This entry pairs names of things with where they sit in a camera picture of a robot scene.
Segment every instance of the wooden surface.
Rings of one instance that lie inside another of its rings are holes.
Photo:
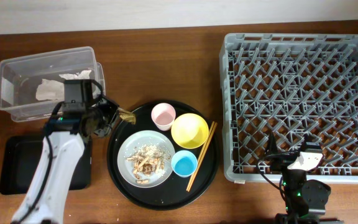
[[[230,32],[358,34],[358,21],[0,35],[0,61],[92,46],[103,65],[107,95],[123,108],[133,109],[161,98],[182,101],[217,121],[217,134],[221,135],[218,54],[224,36]],[[0,173],[7,139],[39,131],[44,122],[14,123],[8,113],[0,111]],[[222,161],[210,188],[192,204],[167,212],[140,208],[121,195],[109,176],[108,141],[94,141],[91,185],[68,193],[65,223],[262,223],[256,220],[285,212],[279,192],[269,184],[227,181]],[[358,185],[331,187],[325,217],[358,223]],[[11,220],[23,198],[0,194],[0,223]]]

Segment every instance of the black tray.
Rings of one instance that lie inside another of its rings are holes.
[[[212,180],[215,178],[215,174],[219,166],[219,145],[216,136],[214,136],[190,192],[186,191],[190,177],[181,178],[174,172],[172,172],[170,177],[162,184],[147,189],[138,188],[126,182],[119,173],[117,155],[121,144],[130,135],[143,130],[158,131],[169,138],[175,147],[176,152],[180,150],[187,150],[174,142],[170,130],[161,131],[153,123],[151,119],[151,111],[153,107],[159,103],[171,104],[175,108],[177,117],[185,113],[195,113],[203,117],[203,115],[194,108],[177,101],[155,101],[140,106],[133,111],[133,113],[136,114],[135,125],[127,122],[121,122],[112,133],[107,152],[107,166],[112,181],[121,193],[131,202],[141,207],[153,210],[171,210],[193,202],[209,187]],[[211,122],[209,122],[205,117],[203,118],[207,121],[208,125],[211,125]],[[193,152],[195,156],[198,157],[201,147],[190,149],[189,151]]]
[[[0,179],[3,195],[27,193],[41,158],[43,136],[13,136],[6,142]],[[80,190],[91,183],[92,140],[75,167],[70,190]]]

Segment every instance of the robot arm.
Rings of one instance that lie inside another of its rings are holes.
[[[30,188],[12,223],[63,223],[63,212],[75,167],[92,133],[107,136],[116,122],[118,105],[100,94],[94,80],[66,80],[65,101],[44,126],[42,155]]]
[[[63,223],[63,211],[71,177],[84,152],[85,145],[80,134],[70,134],[69,131],[54,132],[49,136],[49,139],[54,158],[44,191],[33,211],[25,217],[29,208],[34,204],[38,192],[40,192],[47,172],[49,146],[46,137],[44,138],[40,162],[30,188],[12,221],[18,222],[25,217],[23,223],[41,223],[43,220],[50,220],[51,223]]]
[[[277,187],[260,172],[267,182],[280,191],[285,201],[287,214],[277,214],[275,223],[324,223],[319,218],[326,212],[325,205],[331,188],[320,181],[306,179],[307,172],[320,163],[323,150],[319,144],[310,141],[308,135],[304,137],[299,150],[279,152],[274,135],[271,133],[265,157],[258,161],[259,172],[259,162],[270,160],[270,170],[282,174]]]

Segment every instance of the white plate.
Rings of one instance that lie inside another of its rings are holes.
[[[132,173],[132,171],[134,170],[134,163],[132,161],[127,161],[126,158],[131,157],[144,144],[153,144],[158,147],[161,147],[161,149],[169,152],[171,158],[175,154],[175,148],[173,147],[173,144],[163,134],[158,133],[156,131],[139,131],[129,136],[119,148],[117,156],[118,170],[122,177],[133,186],[142,188],[155,187],[158,184],[161,184],[162,182],[167,180],[169,175],[171,175],[171,159],[165,161],[165,174],[161,177],[154,172],[150,177],[138,173],[142,177],[142,179],[149,179],[149,183],[147,184],[138,184],[136,182],[137,179],[135,178],[135,175]]]

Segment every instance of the yellow bowl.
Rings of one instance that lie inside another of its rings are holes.
[[[206,121],[197,114],[187,113],[179,116],[172,125],[173,140],[185,149],[195,149],[208,139],[209,129]]]

